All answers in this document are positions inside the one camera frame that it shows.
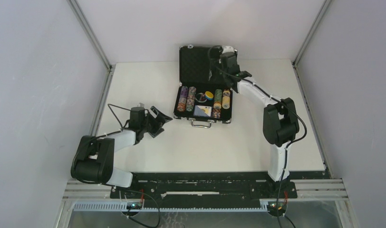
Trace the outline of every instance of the stack of poker chips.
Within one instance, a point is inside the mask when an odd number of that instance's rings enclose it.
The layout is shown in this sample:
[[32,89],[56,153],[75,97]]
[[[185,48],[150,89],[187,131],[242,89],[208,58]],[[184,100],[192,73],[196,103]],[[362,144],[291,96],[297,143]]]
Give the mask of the stack of poker chips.
[[213,109],[212,110],[212,117],[220,119],[221,118],[221,109]]
[[222,93],[222,107],[225,109],[230,108],[230,96],[231,92],[228,89],[224,90]]
[[184,109],[186,108],[186,98],[187,98],[187,86],[182,86],[181,94],[179,96],[179,102],[178,102],[178,111],[184,112]]
[[189,88],[189,93],[187,94],[186,111],[188,112],[193,111],[195,95],[196,95],[196,87],[192,86]]
[[214,109],[221,109],[222,90],[217,89],[214,95]]

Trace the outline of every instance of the white table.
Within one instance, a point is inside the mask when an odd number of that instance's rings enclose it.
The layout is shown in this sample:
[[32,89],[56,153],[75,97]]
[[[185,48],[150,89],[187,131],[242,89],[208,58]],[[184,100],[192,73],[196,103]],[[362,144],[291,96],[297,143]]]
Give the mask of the white table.
[[[308,127],[308,136],[292,145],[290,171],[322,171],[324,165],[303,103],[291,63],[283,60],[240,60],[266,88],[282,98],[294,100],[298,115]],[[179,87],[177,62],[118,63],[106,104],[126,108],[154,105],[173,116]],[[124,123],[129,112],[114,108]],[[133,172],[234,172],[266,171],[270,145],[262,132],[263,107],[255,107],[246,97],[235,94],[231,124],[213,124],[210,129],[191,127],[190,121],[172,120],[155,139],[145,134],[135,146],[115,153],[115,167]],[[300,125],[297,137],[303,134]],[[115,117],[105,106],[98,134],[119,129]]]

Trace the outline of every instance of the case handle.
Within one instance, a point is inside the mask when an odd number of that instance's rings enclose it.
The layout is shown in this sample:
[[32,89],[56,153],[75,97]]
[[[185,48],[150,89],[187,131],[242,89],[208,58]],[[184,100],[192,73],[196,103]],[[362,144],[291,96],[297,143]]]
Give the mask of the case handle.
[[201,128],[210,128],[211,127],[211,122],[208,122],[210,124],[210,126],[206,126],[206,125],[195,125],[194,124],[194,120],[192,120],[192,127],[201,127]]

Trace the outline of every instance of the yellow poker chip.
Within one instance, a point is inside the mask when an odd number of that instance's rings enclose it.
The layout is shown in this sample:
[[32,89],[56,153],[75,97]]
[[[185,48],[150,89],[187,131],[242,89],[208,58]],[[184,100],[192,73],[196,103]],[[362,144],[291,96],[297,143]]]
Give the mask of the yellow poker chip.
[[212,100],[214,98],[214,95],[210,91],[205,92],[206,98],[209,100]]

